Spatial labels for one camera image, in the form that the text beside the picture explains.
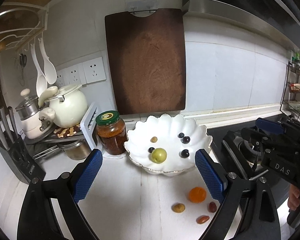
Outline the person right hand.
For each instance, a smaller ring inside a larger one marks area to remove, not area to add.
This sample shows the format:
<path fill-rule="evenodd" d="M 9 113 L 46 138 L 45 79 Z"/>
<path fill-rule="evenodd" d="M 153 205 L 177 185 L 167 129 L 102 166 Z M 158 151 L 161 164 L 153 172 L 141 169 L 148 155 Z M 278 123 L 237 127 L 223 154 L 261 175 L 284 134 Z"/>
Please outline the person right hand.
<path fill-rule="evenodd" d="M 295 211 L 300 205 L 300 189 L 293 184 L 289 187 L 288 207 Z"/>

